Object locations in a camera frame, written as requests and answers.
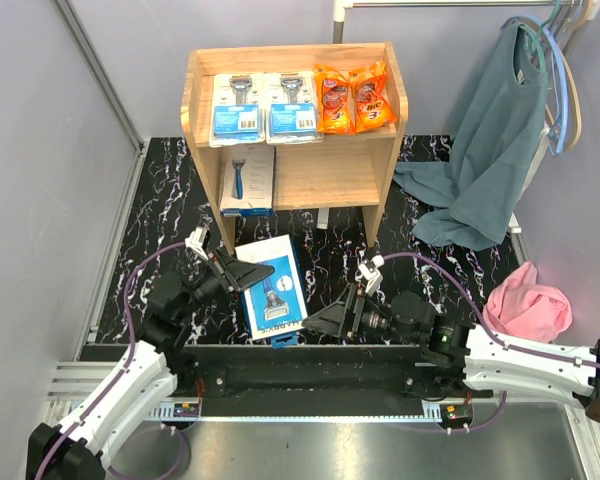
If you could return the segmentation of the blue Harry's razor box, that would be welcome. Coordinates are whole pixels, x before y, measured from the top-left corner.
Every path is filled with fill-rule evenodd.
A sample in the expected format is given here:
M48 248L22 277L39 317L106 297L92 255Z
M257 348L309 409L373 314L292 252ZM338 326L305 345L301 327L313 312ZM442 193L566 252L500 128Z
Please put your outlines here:
M241 261L272 267L274 271L243 293L248 330L253 341L282 338L297 341L307 318L304 290L289 235L252 242L236 248Z

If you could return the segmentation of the white Harry's razor box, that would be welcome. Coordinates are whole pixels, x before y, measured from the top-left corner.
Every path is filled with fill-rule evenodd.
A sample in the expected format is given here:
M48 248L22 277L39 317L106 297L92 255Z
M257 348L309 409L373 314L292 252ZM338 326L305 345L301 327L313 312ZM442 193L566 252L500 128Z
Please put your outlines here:
M267 144L226 147L220 212L224 217L271 216L276 150Z

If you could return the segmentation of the Gillette razor blister pack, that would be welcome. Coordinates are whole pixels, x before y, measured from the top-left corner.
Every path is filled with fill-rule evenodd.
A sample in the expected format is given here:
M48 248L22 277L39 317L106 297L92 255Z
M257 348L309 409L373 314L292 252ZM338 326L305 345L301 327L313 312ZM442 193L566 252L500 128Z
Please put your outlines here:
M214 76L209 145L213 148L265 140L264 74Z

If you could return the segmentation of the orange razor pack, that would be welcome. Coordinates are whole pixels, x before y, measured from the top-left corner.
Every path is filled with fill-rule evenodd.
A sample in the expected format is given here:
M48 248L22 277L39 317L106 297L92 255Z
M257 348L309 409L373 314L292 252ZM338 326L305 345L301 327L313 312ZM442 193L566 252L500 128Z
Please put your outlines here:
M314 80L318 98L318 131L324 134L353 134L355 127L349 111L348 79L332 67L316 64Z
M385 97L387 77L384 61L349 72L349 83L355 100L357 133L375 130L397 120Z

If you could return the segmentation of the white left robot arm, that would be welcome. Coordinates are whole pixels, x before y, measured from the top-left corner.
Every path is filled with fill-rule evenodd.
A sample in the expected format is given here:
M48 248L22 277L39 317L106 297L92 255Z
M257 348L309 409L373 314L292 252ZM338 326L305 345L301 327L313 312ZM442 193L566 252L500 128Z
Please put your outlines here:
M238 260L223 249L198 254L206 268L196 281L177 272L154 279L147 318L129 328L127 350L86 400L57 425L34 429L26 478L103 479L120 447L164 399L203 393L196 358L183 350L192 313L223 293L248 290L275 270Z

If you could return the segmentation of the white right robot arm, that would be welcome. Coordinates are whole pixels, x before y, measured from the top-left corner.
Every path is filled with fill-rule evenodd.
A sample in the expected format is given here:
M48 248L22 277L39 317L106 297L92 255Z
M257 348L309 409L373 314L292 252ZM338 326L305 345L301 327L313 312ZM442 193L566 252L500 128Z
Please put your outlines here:
M580 406L600 423L600 340L592 347L529 341L441 316L413 292L381 306L358 285L303 326L347 341L364 336L416 345L421 358L437 367L434 384L446 396L466 388L545 396Z

